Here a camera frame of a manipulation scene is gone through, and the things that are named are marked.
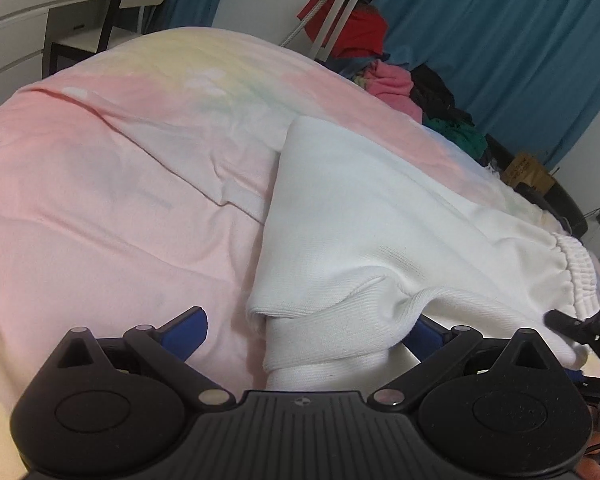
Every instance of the pile of clothes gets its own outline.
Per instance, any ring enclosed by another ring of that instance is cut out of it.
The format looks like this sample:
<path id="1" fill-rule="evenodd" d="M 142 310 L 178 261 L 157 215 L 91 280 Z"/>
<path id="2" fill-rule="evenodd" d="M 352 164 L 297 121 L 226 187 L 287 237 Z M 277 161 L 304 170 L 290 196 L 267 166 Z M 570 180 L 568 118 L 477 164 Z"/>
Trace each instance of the pile of clothes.
<path id="1" fill-rule="evenodd" d="M 302 20 L 317 1 L 310 0 L 298 18 Z M 312 41 L 333 2 L 328 0 L 306 24 L 304 30 Z M 329 41 L 337 21 L 322 46 Z M 425 64 L 409 72 L 387 63 L 389 56 L 383 50 L 387 28 L 387 22 L 375 7 L 360 2 L 342 29 L 325 66 L 351 79 L 391 108 L 446 137 L 483 166 L 488 165 L 487 141 L 476 130 L 471 115 L 456 108 L 454 96 L 442 78 Z"/>

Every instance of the green cloth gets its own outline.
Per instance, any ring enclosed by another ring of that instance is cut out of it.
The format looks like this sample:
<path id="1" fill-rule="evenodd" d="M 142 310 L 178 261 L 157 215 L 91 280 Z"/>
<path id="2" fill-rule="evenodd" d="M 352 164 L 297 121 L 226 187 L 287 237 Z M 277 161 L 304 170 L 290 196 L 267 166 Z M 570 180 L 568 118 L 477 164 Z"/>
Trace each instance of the green cloth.
<path id="1" fill-rule="evenodd" d="M 361 75 L 354 76 L 352 81 L 363 90 L 366 90 L 366 79 L 363 78 Z"/>
<path id="2" fill-rule="evenodd" d="M 422 124 L 450 140 L 473 160 L 480 160 L 487 149 L 487 140 L 470 124 L 428 117 L 422 119 Z"/>

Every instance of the bed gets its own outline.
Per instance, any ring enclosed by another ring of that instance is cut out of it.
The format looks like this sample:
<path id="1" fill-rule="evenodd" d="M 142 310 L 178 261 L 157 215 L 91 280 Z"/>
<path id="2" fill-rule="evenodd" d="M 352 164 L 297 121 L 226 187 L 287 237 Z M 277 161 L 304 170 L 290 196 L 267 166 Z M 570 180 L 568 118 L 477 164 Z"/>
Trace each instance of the bed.
<path id="1" fill-rule="evenodd" d="M 73 326 L 98 337 L 209 320 L 189 364 L 262 388 L 244 308 L 286 133 L 347 128 L 472 203 L 562 232 L 439 134 L 294 52 L 211 28 L 151 34 L 20 89 L 0 108 L 0 402 Z"/>

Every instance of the screw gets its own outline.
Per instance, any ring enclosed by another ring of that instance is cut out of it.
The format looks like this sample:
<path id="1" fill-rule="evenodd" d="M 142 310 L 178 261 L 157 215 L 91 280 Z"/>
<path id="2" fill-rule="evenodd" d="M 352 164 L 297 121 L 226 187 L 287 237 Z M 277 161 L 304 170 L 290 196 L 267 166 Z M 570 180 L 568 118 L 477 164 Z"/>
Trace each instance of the screw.
<path id="1" fill-rule="evenodd" d="M 378 390 L 374 393 L 374 400 L 384 406 L 396 406 L 404 401 L 404 393 L 391 389 Z"/>
<path id="2" fill-rule="evenodd" d="M 205 390 L 199 394 L 198 399 L 207 406 L 220 406 L 231 399 L 231 395 L 224 390 Z"/>

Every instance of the white fabric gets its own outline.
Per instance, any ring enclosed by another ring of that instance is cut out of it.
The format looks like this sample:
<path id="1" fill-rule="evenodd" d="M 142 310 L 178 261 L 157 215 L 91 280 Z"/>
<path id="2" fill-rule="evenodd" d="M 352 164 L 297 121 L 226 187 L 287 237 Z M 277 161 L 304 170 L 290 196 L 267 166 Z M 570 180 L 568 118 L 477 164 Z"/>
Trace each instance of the white fabric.
<path id="1" fill-rule="evenodd" d="M 423 310 L 488 337 L 535 328 L 577 368 L 586 350 L 542 315 L 599 307 L 574 238 L 469 202 L 342 127 L 289 129 L 248 302 L 266 326 L 268 388 L 372 391 L 409 365 L 390 349 Z"/>

